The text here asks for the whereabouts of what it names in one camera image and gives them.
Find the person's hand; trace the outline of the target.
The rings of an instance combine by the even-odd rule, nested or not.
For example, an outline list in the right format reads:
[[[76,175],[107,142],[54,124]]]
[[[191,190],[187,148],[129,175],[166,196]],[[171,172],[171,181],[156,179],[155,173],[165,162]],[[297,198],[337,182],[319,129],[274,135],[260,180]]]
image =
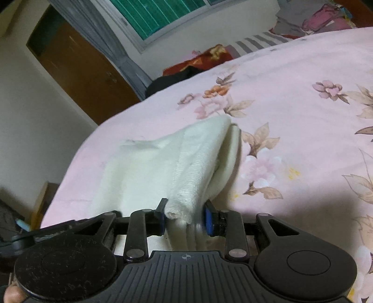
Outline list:
[[[1,286],[0,300],[2,303],[22,303],[27,295],[17,284]]]

